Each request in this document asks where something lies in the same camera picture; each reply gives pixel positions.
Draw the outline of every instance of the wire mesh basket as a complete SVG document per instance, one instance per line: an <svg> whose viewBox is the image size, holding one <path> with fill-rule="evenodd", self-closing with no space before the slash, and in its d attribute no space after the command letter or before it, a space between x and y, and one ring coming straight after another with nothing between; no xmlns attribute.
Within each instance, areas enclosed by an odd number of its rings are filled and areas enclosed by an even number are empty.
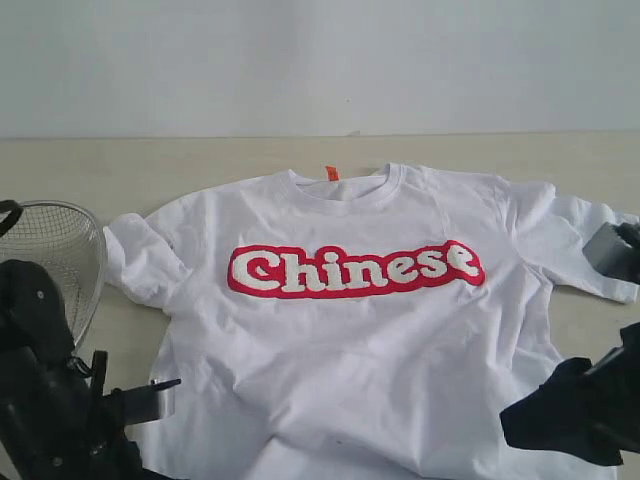
<svg viewBox="0 0 640 480"><path fill-rule="evenodd" d="M106 244L91 212L66 202L20 205L18 222L0 237L0 262L18 259L43 266L64 298L76 348L84 339L104 283Z"/></svg>

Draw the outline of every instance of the white t-shirt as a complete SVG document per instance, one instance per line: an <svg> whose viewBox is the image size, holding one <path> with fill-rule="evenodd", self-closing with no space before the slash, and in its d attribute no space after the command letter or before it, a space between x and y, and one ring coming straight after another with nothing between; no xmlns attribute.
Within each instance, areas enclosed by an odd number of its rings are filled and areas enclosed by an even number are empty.
<svg viewBox="0 0 640 480"><path fill-rule="evenodd" d="M396 164L123 215L105 229L109 281L171 316L151 376L182 378L176 413L138 432L145 465L191 480L612 479L508 447L498 414L561 360L554 284L635 299L581 249L603 222L636 220L545 183Z"/></svg>

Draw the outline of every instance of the white lettering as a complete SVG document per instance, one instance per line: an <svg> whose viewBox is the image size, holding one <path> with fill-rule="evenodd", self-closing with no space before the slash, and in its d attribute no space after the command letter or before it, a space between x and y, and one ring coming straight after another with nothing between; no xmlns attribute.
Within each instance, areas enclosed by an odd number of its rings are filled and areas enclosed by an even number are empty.
<svg viewBox="0 0 640 480"><path fill-rule="evenodd" d="M251 276L249 273L249 262L256 258L265 259L269 263L270 267L277 267L280 265L280 257L273 252L268 252L266 250L245 252L233 259L233 265L231 267L233 278L237 282L256 290L273 290L274 288L280 287L280 282L277 280L260 280L259 278ZM259 270L260 273L264 272L264 269L260 267L256 270Z"/></svg>
<svg viewBox="0 0 640 480"><path fill-rule="evenodd" d="M340 265L336 263L338 258L339 256L335 252L325 252L324 254L324 260L328 263L322 265L322 269L327 272L327 290L332 292L337 292L347 288L347 286L342 283Z"/></svg>
<svg viewBox="0 0 640 480"><path fill-rule="evenodd" d="M415 264L411 257L396 257L387 265L387 275L396 283L409 283L418 278L418 271L407 272Z"/></svg>
<svg viewBox="0 0 640 480"><path fill-rule="evenodd" d="M327 286L320 281L318 269L314 265L300 265L298 255L281 253L285 265L285 284L283 292L304 292L308 288L312 292L321 292ZM305 276L305 285L300 283L300 275Z"/></svg>
<svg viewBox="0 0 640 480"><path fill-rule="evenodd" d="M342 265L349 270L350 281L347 283L348 288L367 288L371 286L371 282L376 287L384 287L389 283L389 280L382 276L382 267L373 260L345 262ZM371 282L364 279L365 270L369 271Z"/></svg>
<svg viewBox="0 0 640 480"><path fill-rule="evenodd" d="M420 273L427 278L438 278L447 273L447 264L438 258L442 257L442 252L437 250L426 250L418 255L418 262L424 265Z"/></svg>
<svg viewBox="0 0 640 480"><path fill-rule="evenodd" d="M471 275L472 277L477 277L480 270L473 265L469 265L469 262L472 260L473 255L471 252L461 245L451 245L447 252L447 262L449 262L453 268L460 270L467 275Z"/></svg>

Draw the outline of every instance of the wall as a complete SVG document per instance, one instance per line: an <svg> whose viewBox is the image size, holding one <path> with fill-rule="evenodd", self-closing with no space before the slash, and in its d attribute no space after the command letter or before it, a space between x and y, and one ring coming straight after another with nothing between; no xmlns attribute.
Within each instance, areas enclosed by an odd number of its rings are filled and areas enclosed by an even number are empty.
<svg viewBox="0 0 640 480"><path fill-rule="evenodd" d="M640 128L636 0L0 3L0 137Z"/></svg>

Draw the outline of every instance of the beige table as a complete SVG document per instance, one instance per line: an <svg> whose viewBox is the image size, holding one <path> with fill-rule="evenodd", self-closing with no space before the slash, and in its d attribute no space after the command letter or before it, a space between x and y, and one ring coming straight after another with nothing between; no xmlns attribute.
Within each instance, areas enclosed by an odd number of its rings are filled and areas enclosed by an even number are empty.
<svg viewBox="0 0 640 480"><path fill-rule="evenodd" d="M148 214L185 193L293 168L323 177L371 173L386 161L546 180L562 192L640 211L640 132L327 139L55 140L0 142L0 197L80 204L104 222ZM640 321L640 305L620 306L571 289L554 295L554 341L566 356L599 358L618 330ZM110 354L107 386L147 380L168 319L104 292L83 356ZM625 455L621 478L640 478L640 456ZM9 472L4 460L0 470Z"/></svg>

